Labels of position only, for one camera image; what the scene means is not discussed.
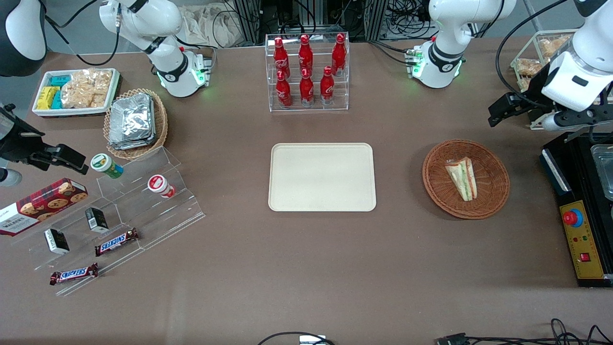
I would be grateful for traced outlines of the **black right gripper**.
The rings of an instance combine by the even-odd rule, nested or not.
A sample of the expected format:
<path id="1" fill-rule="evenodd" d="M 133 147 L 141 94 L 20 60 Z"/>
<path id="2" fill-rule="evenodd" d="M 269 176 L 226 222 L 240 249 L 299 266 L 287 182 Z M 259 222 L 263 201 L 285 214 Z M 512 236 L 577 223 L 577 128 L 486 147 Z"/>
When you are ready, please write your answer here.
<path id="1" fill-rule="evenodd" d="M 1 105 L 0 152 L 4 160 L 34 166 L 48 171 L 51 165 L 63 166 L 79 174 L 89 167 L 86 157 L 65 144 L 48 147 L 43 142 L 44 132 L 31 126 L 13 113 L 14 104 Z"/>

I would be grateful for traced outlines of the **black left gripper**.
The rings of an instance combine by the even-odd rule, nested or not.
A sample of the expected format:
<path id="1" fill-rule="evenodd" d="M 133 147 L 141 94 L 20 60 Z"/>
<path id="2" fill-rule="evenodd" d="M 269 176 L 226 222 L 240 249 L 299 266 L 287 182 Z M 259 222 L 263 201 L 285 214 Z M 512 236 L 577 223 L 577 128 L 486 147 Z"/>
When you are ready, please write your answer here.
<path id="1" fill-rule="evenodd" d="M 546 100 L 547 107 L 530 110 L 530 101 L 512 92 L 507 92 L 488 107 L 490 127 L 496 127 L 501 121 L 528 112 L 532 130 L 578 130 L 611 124 L 613 119 L 612 94 L 600 95 L 584 111 L 573 111 L 554 101 Z"/>

